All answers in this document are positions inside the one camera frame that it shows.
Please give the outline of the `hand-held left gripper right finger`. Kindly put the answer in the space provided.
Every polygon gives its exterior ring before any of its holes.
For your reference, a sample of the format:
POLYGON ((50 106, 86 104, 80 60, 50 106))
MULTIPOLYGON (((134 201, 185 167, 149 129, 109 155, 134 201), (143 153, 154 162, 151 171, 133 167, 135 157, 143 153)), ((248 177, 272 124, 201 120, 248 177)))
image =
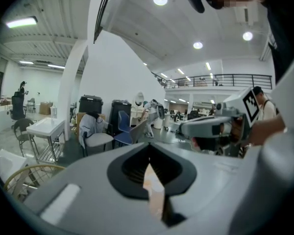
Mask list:
POLYGON ((212 156, 153 143, 190 161, 197 170, 191 187, 182 195, 170 197, 175 213, 185 217, 181 223, 164 227, 158 235, 231 235, 230 225, 254 175, 260 147, 252 147, 243 159, 212 156))

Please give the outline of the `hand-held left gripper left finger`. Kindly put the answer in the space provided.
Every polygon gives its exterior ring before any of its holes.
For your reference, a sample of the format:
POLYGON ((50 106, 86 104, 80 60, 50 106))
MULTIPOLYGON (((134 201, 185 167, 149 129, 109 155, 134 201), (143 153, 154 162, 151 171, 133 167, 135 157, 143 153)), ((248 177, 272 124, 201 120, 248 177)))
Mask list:
POLYGON ((146 200, 118 193, 107 177, 109 164, 143 143, 80 159, 36 189, 24 204, 39 218, 76 235, 158 235, 165 224, 146 200))

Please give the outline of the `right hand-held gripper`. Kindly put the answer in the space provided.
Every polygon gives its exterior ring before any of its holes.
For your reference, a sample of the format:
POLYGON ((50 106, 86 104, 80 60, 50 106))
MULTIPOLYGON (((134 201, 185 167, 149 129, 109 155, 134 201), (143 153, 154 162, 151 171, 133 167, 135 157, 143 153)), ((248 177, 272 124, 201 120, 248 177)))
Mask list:
POLYGON ((243 117, 252 128, 260 108, 251 87, 226 98, 216 105, 213 115, 188 120, 180 125, 180 132, 189 138, 196 139, 201 152, 212 152, 214 155, 237 157, 241 146, 231 142, 232 121, 243 117))

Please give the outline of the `person's right hand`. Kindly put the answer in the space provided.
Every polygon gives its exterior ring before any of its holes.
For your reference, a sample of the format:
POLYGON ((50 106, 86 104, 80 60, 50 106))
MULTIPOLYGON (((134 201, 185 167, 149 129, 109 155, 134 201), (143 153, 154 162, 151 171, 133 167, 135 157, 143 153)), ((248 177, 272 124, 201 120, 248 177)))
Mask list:
POLYGON ((243 117, 235 118, 232 121, 230 139, 235 145, 247 146, 250 144, 249 136, 251 127, 243 117))

